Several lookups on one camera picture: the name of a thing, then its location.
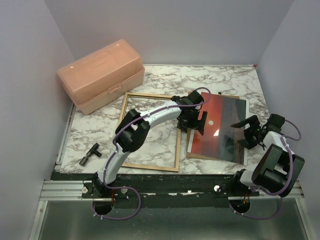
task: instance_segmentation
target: marble surface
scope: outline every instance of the marble surface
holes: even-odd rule
[[[212,93],[222,92],[223,95],[239,96],[248,100],[251,115],[258,115],[261,123],[269,116],[265,98],[259,83],[257,72],[253,66],[145,66],[144,82],[132,92],[187,95],[198,87],[206,87]],[[68,135],[66,148],[62,158],[61,173],[95,173],[98,171],[111,150],[112,139],[119,123],[119,116],[124,97],[120,97],[90,115],[84,115],[76,110]],[[161,102],[132,99],[128,108],[135,107],[141,111],[155,107]],[[126,163],[150,164],[173,167],[174,149],[170,143],[175,142],[176,122],[168,121],[159,129],[153,128],[149,133],[148,142],[158,142],[157,147],[143,146],[127,159]],[[181,135],[181,151],[178,174],[234,174],[244,166],[221,160],[205,160],[186,158],[187,135]],[[81,167],[80,159],[94,143],[99,143],[101,158],[91,156],[87,165]],[[263,156],[264,151],[257,146],[248,151],[247,169],[254,169]],[[173,174],[167,171],[144,170],[122,167],[121,174]]]

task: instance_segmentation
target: storage box lid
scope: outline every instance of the storage box lid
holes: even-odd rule
[[[116,41],[61,69],[57,74],[76,105],[109,91],[143,69],[140,55],[124,40]]]

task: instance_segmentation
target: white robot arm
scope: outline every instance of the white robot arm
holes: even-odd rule
[[[130,110],[115,131],[116,136],[113,141],[115,147],[110,157],[97,172],[100,181],[105,185],[112,183],[130,153],[142,146],[148,131],[167,120],[178,119],[178,128],[183,131],[187,128],[197,129],[203,134],[207,112],[203,112],[201,120],[198,120],[197,109],[197,106],[204,104],[203,101],[202,96],[194,90],[188,96],[173,96],[164,105],[149,111]]]

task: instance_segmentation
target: red picture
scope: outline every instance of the red picture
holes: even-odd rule
[[[204,100],[209,93],[201,93]],[[247,164],[247,150],[237,141],[244,138],[244,129],[233,128],[247,117],[247,102],[245,100],[211,94],[209,102],[204,104],[200,112],[206,111],[204,134],[192,130],[187,148],[187,157],[216,159]]]

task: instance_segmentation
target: small white circle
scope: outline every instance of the small white circle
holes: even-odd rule
[[[85,186],[81,189],[81,192],[83,194],[86,194],[88,192],[88,188],[86,188]]]
[[[215,192],[220,192],[221,191],[219,185],[215,185],[213,189],[214,189]]]

